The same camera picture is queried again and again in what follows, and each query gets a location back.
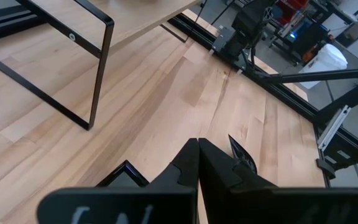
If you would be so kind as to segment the silver aluminium bracket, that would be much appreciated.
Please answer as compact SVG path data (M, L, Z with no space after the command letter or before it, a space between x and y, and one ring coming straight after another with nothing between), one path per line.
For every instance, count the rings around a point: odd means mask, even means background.
M346 119L350 110L351 107L345 105L335 113L333 118L330 120L330 122L324 129L322 135L320 135L320 137L318 138L318 149L324 151L327 148L328 144L331 142L332 138Z

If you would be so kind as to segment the black equipment cart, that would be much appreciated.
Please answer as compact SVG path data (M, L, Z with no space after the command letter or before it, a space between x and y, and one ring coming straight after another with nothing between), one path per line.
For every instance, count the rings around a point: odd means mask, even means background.
M292 63L306 64L310 59L303 60L303 56L312 51L316 53L327 41L329 30L310 16L305 16L291 28L288 34L281 37L275 34L275 40L269 45L282 50Z

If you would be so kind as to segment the black teardrop mini plate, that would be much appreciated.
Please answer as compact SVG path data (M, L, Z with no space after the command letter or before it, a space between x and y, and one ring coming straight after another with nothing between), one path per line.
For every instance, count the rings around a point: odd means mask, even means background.
M231 135L228 135L228 138L234 158L257 174L257 166L252 156Z

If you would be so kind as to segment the white bucket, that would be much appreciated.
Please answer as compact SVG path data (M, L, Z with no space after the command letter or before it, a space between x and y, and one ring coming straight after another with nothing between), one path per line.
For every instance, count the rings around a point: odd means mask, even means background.
M299 73L327 72L332 70L345 70L346 68L347 60L342 52L332 44L326 44Z

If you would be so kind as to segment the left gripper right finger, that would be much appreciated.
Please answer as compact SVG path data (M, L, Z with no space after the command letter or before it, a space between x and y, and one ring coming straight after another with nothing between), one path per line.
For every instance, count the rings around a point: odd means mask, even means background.
M255 172L249 158L235 159L206 138L200 144L200 182L207 198L252 198L275 188Z

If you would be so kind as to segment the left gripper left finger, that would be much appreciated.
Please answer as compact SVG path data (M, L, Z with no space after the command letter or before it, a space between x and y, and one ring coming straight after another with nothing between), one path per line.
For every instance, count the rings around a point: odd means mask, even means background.
M169 165L149 184L149 187L182 185L197 187L199 174L199 143L190 138Z

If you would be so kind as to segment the wooden shelf with black legs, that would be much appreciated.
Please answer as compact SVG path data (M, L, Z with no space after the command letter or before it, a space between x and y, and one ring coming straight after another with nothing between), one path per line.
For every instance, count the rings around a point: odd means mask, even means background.
M93 127L108 55L201 0L16 0L98 62L89 120L85 121L0 61L0 71L85 130Z

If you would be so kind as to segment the black square mini plate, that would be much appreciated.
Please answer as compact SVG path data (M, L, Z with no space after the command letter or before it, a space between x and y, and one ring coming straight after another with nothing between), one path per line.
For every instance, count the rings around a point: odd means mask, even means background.
M149 181L128 160L125 160L96 186L145 187L148 184Z

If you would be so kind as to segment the red storage bins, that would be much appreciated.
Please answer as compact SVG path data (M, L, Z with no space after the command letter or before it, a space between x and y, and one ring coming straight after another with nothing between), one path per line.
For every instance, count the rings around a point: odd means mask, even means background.
M282 10L281 19L289 21L297 11L303 10L309 0L278 0L276 6Z

